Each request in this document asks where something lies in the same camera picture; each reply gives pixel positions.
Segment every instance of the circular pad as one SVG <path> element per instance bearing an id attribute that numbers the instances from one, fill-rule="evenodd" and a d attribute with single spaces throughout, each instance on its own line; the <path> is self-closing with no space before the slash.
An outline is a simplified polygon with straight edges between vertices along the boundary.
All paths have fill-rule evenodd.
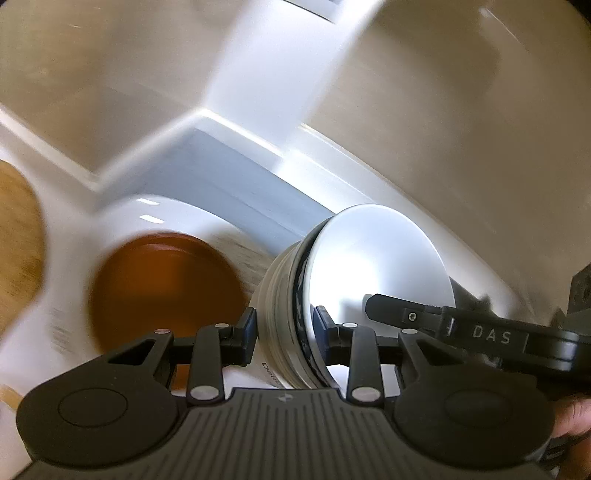
<path id="1" fill-rule="evenodd" d="M 177 405 L 138 367 L 100 358 L 33 389 L 17 411 L 18 432 L 34 459 L 70 467 L 128 461 L 174 427 Z"/>
<path id="2" fill-rule="evenodd" d="M 541 392 L 511 374 L 474 365 L 433 368 L 398 397 L 394 420 L 435 460 L 499 469 L 538 460 L 554 413 Z"/>
<path id="3" fill-rule="evenodd" d="M 60 403 L 61 417 L 79 427 L 103 427 L 121 418 L 127 400 L 108 388 L 85 388 L 72 392 Z"/>

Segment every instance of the brown liquid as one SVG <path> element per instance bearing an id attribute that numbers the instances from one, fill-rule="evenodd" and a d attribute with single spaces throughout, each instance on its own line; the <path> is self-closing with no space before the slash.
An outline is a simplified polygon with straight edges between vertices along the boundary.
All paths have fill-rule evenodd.
<path id="1" fill-rule="evenodd" d="M 92 331 L 102 352 L 158 328 L 194 336 L 204 325 L 236 323 L 246 308 L 240 279 L 207 243 L 157 233 L 120 247 L 102 265 L 90 293 Z M 188 366 L 173 389 L 185 388 Z"/>

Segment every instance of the white surface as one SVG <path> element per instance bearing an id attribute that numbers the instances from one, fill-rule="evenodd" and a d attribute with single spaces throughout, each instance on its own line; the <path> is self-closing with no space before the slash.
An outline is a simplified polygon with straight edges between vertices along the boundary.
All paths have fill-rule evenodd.
<path id="1" fill-rule="evenodd" d="M 281 150 L 381 4 L 344 0 L 331 23 L 282 0 L 251 1 L 203 106 Z"/>
<path id="2" fill-rule="evenodd" d="M 303 289 L 306 329 L 319 366 L 312 326 L 319 305 L 335 323 L 369 326 L 380 336 L 398 336 L 399 329 L 369 320 L 365 301 L 371 295 L 455 305 L 448 273 L 431 241 L 404 215 L 380 205 L 351 207 L 328 221 L 310 251 Z M 337 385 L 346 388 L 346 367 L 332 371 Z"/>

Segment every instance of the wooden surface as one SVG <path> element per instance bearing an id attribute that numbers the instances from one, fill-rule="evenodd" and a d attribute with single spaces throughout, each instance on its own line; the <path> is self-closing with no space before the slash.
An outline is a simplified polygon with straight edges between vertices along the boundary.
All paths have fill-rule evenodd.
<path id="1" fill-rule="evenodd" d="M 28 182 L 0 160 L 0 335 L 43 282 L 45 234 L 41 209 Z"/>

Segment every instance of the human hand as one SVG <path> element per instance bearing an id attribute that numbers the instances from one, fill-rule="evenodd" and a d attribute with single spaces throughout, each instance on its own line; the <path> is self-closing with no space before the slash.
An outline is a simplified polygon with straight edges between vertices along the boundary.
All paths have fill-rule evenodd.
<path id="1" fill-rule="evenodd" d="M 568 397 L 554 402 L 552 438 L 583 435 L 591 430 L 591 398 Z M 560 466 L 559 480 L 584 480 L 591 475 L 591 437 L 571 446 Z"/>

